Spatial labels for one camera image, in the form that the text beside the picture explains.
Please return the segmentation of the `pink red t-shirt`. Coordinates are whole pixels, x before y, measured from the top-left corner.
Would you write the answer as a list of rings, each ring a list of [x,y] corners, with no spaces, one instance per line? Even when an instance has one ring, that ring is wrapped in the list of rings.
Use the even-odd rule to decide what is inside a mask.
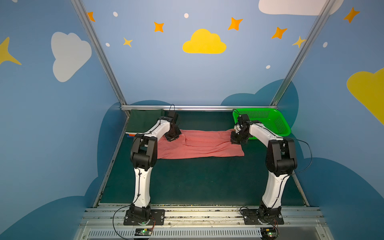
[[[231,143],[232,130],[182,130],[174,141],[162,137],[158,141],[158,159],[180,160],[207,157],[243,157],[241,145]]]

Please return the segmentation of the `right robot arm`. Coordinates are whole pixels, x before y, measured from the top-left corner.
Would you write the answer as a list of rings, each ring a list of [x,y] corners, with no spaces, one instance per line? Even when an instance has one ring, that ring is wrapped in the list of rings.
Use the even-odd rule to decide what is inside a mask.
[[[251,121],[246,114],[238,116],[234,129],[231,133],[232,144],[246,144],[249,138],[255,137],[267,148],[268,181],[257,216],[265,224],[278,220],[285,185],[298,166],[295,141],[275,134],[260,121]]]

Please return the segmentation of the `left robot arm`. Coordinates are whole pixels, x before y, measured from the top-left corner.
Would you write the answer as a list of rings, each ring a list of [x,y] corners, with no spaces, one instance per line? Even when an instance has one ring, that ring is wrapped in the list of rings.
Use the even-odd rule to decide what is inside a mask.
[[[179,138],[178,116],[175,111],[170,111],[159,118],[151,129],[134,136],[130,160],[135,171],[135,197],[129,206],[128,217],[140,224],[148,222],[151,217],[150,181],[158,159],[158,141],[162,137],[169,142]]]

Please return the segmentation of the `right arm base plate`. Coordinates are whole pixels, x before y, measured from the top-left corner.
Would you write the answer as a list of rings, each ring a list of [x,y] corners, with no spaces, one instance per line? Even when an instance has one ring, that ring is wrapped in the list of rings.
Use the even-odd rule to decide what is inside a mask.
[[[241,208],[240,214],[246,225],[283,225],[285,223],[279,209],[264,211],[263,209]]]

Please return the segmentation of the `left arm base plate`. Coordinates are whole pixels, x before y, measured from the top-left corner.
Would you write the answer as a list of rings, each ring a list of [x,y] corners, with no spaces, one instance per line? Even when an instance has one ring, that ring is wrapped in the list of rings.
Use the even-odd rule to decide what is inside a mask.
[[[157,225],[162,226],[165,220],[165,213],[166,211],[164,209],[151,210],[149,219],[146,221],[139,220],[134,217],[130,217],[129,213],[126,213],[123,225],[124,226],[152,226],[153,224],[155,224],[156,226]]]

